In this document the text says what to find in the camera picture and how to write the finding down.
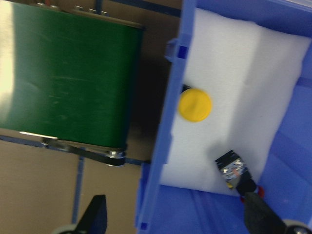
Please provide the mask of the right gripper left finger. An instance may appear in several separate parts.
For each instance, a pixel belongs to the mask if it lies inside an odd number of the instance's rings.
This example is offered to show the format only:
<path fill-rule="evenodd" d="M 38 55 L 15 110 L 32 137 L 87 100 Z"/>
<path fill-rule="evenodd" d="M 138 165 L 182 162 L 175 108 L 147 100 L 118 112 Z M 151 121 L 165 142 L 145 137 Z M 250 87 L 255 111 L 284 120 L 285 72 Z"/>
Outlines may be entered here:
<path fill-rule="evenodd" d="M 74 229 L 75 234 L 105 234 L 107 204 L 105 195 L 95 195 Z"/>

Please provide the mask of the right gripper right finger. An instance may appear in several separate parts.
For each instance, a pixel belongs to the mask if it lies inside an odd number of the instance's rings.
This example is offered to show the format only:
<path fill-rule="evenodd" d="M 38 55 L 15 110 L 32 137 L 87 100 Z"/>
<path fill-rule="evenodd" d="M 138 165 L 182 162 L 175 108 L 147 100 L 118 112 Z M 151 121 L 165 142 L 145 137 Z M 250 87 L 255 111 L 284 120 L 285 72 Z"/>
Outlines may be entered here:
<path fill-rule="evenodd" d="M 292 234 L 293 230 L 256 193 L 244 196 L 244 224 L 250 234 Z"/>

